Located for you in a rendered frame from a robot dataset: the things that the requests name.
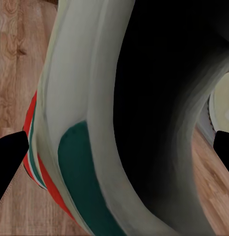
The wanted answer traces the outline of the gym shoe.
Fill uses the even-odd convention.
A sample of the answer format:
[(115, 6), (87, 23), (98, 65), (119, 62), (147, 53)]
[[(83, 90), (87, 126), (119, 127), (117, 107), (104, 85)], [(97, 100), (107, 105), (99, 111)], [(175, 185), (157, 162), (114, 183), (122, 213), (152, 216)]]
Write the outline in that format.
[(192, 159), (229, 71), (229, 0), (58, 0), (23, 166), (89, 236), (216, 236)]
[(207, 99), (208, 115), (215, 133), (225, 131), (229, 133), (229, 71), (219, 81)]

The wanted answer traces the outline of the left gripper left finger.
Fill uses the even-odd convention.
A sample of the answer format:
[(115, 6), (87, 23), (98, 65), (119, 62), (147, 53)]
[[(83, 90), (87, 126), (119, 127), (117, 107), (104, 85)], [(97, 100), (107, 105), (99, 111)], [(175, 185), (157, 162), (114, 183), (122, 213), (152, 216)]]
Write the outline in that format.
[(0, 138), (0, 200), (28, 150), (29, 142), (25, 131)]

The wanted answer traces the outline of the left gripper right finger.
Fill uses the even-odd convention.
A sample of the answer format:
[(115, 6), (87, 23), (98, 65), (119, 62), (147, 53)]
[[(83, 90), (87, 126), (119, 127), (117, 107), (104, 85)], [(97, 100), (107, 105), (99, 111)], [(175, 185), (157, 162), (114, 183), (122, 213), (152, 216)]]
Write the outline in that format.
[(229, 171), (229, 133), (217, 131), (213, 148)]

